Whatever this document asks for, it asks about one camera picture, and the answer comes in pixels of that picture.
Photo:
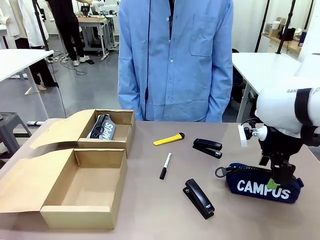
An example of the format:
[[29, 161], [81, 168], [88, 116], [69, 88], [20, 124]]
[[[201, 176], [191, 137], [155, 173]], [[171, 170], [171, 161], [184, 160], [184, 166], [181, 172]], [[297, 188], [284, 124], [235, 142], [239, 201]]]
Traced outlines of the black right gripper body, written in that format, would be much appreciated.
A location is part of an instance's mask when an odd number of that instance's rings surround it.
[[259, 139], [258, 142], [261, 147], [261, 154], [271, 157], [285, 157], [289, 158], [297, 154], [303, 142], [300, 138], [286, 135], [274, 127], [266, 127], [266, 137], [264, 140]]

